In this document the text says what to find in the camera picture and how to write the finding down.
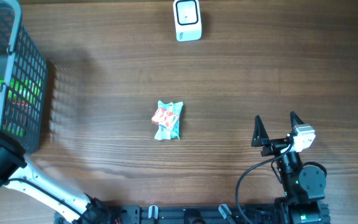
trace plastic basket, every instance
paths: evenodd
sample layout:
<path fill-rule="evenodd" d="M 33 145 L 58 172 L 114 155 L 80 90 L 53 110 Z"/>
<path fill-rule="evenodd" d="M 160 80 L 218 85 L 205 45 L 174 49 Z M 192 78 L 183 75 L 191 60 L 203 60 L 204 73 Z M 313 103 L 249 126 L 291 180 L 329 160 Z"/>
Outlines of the plastic basket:
<path fill-rule="evenodd" d="M 29 153 L 39 146 L 47 76 L 45 59 L 22 24 L 19 3 L 0 1 L 0 129 Z"/>

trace red object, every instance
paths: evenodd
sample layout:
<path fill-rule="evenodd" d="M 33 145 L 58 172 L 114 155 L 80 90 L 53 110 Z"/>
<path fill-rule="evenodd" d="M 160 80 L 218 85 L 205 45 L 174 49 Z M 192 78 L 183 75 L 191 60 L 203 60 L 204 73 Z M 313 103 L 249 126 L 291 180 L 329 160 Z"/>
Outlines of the red object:
<path fill-rule="evenodd" d="M 167 111 L 164 108 L 158 108 L 152 117 L 152 122 L 154 124 L 160 124 L 169 130 L 173 129 L 178 120 L 179 115 Z"/>

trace wood grain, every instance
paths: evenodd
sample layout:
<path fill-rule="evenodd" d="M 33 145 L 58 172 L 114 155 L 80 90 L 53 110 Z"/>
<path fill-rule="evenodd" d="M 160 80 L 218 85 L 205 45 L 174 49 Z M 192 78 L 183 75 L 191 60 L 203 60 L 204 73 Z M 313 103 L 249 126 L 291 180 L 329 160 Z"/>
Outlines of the wood grain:
<path fill-rule="evenodd" d="M 121 205 L 234 204 L 238 177 L 264 160 L 296 111 L 316 130 L 302 153 L 328 170 L 333 223 L 358 223 L 358 1 L 202 2 L 203 38 L 179 43 L 170 2 L 23 6 L 50 61 L 40 150 L 48 174 Z M 156 141 L 158 100 L 183 101 L 181 140 Z M 241 202 L 283 190 L 269 166 Z M 51 223 L 53 211 L 0 189 L 0 223 Z"/>

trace snack packet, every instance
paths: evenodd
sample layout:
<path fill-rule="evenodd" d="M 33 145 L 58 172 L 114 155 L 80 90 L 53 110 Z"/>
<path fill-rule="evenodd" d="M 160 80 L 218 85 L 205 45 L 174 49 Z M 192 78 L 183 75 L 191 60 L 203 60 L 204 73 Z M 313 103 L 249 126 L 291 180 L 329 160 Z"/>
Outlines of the snack packet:
<path fill-rule="evenodd" d="M 158 131 L 155 133 L 154 139 L 180 139 L 179 118 L 182 108 L 183 102 L 165 104 L 158 101 L 157 111 L 152 118 L 152 122 L 158 124 Z"/>

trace white square object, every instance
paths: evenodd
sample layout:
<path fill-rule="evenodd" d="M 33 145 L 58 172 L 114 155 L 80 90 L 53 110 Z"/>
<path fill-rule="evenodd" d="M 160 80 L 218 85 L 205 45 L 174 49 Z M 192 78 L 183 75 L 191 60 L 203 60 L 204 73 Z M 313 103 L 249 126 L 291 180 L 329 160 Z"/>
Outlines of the white square object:
<path fill-rule="evenodd" d="M 198 0 L 175 0 L 173 2 L 173 15 L 178 41 L 201 38 L 201 13 Z"/>

